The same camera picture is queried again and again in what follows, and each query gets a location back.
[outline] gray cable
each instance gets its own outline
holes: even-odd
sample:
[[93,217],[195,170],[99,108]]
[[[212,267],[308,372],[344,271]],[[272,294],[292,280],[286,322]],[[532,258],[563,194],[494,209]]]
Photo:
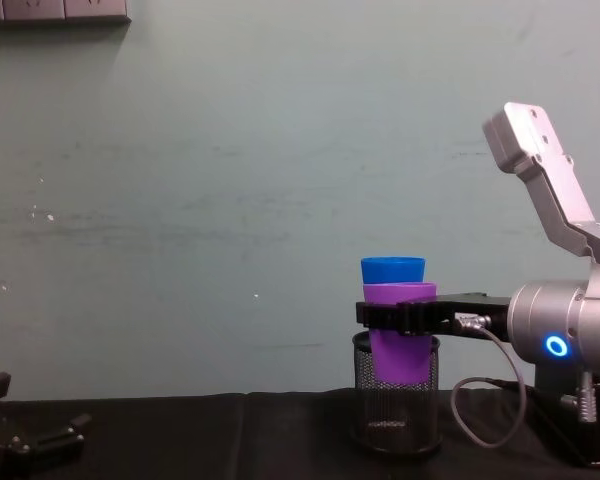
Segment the gray cable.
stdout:
[[480,437],[478,437],[475,433],[471,431],[469,426],[460,417],[460,413],[458,413],[457,397],[460,389],[468,383],[492,383],[493,380],[485,377],[471,377],[465,378],[464,380],[458,382],[455,387],[453,387],[453,390],[451,391],[451,412],[453,413],[453,417],[456,419],[456,422],[458,422],[458,425],[460,425],[460,428],[462,428],[464,433],[466,433],[467,436],[474,443],[480,445],[483,448],[498,448],[507,443],[509,440],[511,440],[511,437],[513,437],[516,434],[520,426],[524,423],[524,418],[527,411],[527,387],[524,383],[524,379],[522,378],[520,370],[518,370],[518,367],[516,367],[515,363],[513,363],[511,355],[509,355],[509,352],[507,352],[507,350],[504,348],[504,344],[498,339],[498,337],[496,337],[489,330],[485,330],[484,328],[476,328],[476,330],[494,341],[494,343],[498,346],[502,353],[504,353],[504,356],[507,358],[507,361],[509,362],[509,365],[511,365],[511,368],[513,368],[513,371],[516,374],[516,378],[518,380],[518,387],[520,389],[520,410],[518,411],[518,416],[516,417],[515,422],[511,427],[511,430],[509,430],[509,433],[507,433],[501,440],[495,443],[490,443],[482,440]]

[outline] blue led ring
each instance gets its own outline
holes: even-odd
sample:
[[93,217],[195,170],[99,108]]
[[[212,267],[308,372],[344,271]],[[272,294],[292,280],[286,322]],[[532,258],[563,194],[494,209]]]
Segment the blue led ring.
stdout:
[[544,345],[547,347],[549,353],[554,357],[565,357],[567,353],[569,353],[567,342],[557,335],[551,335],[550,337],[547,337]]

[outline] stacked plastic cups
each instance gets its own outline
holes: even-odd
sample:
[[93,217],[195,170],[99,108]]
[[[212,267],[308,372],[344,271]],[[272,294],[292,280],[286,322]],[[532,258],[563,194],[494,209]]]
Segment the stacked plastic cups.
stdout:
[[[395,305],[435,297],[436,285],[423,281],[424,270],[423,258],[363,259],[365,302]],[[438,339],[371,330],[354,336],[353,343],[356,441],[401,456],[435,451],[440,444]]]

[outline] mesh pencil holder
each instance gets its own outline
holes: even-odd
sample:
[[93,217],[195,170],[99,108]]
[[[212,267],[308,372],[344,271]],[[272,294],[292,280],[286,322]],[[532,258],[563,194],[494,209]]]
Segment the mesh pencil holder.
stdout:
[[391,384],[376,378],[369,332],[353,337],[355,364],[355,413],[352,437],[375,452],[426,456],[437,450],[438,347],[433,337],[429,378],[426,382]]

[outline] black tablecloth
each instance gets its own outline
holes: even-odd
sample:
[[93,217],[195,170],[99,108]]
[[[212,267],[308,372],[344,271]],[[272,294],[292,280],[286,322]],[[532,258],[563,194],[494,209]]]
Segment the black tablecloth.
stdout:
[[[36,431],[80,413],[94,422],[82,460],[51,479],[600,479],[549,453],[525,426],[507,446],[484,450],[456,426],[442,393],[442,449],[426,462],[378,458],[349,440],[351,390],[191,398],[13,402],[0,409]],[[469,423],[496,439],[515,416],[515,396],[463,392]]]

